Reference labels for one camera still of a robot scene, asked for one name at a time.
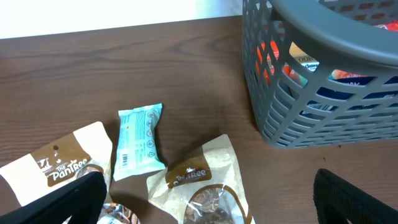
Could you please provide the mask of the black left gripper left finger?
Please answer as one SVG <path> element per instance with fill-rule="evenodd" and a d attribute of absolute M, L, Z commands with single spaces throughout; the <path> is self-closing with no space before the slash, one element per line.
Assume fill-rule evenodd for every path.
<path fill-rule="evenodd" d="M 1 216 L 1 223 L 53 224 L 91 223 L 98 221 L 106 184 L 103 174 L 90 172 L 32 203 Z"/>

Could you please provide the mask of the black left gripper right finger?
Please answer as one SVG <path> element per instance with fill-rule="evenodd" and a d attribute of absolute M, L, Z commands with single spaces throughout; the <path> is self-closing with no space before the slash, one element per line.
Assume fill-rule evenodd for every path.
<path fill-rule="evenodd" d="M 395 224 L 397 210 L 327 169 L 318 169 L 313 201 L 320 224 Z"/>

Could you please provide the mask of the brown white coffee bag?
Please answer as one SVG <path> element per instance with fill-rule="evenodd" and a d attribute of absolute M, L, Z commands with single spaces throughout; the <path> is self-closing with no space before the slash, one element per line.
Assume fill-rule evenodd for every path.
<path fill-rule="evenodd" d="M 102 122 L 77 129 L 1 167 L 1 198 L 23 207 L 90 172 L 109 190 L 112 149 Z"/>

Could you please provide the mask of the teal snack packet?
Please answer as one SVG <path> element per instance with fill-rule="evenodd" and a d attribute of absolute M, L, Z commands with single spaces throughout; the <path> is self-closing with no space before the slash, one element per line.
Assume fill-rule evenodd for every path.
<path fill-rule="evenodd" d="M 118 111 L 120 129 L 115 181 L 165 169 L 157 155 L 154 135 L 161 114 L 161 103 Z"/>

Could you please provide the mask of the cookie bag with barcode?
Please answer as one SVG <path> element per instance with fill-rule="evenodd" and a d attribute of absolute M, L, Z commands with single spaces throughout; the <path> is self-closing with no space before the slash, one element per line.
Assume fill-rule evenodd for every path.
<path fill-rule="evenodd" d="M 147 178 L 148 201 L 179 224 L 254 224 L 228 135 L 205 143 Z"/>

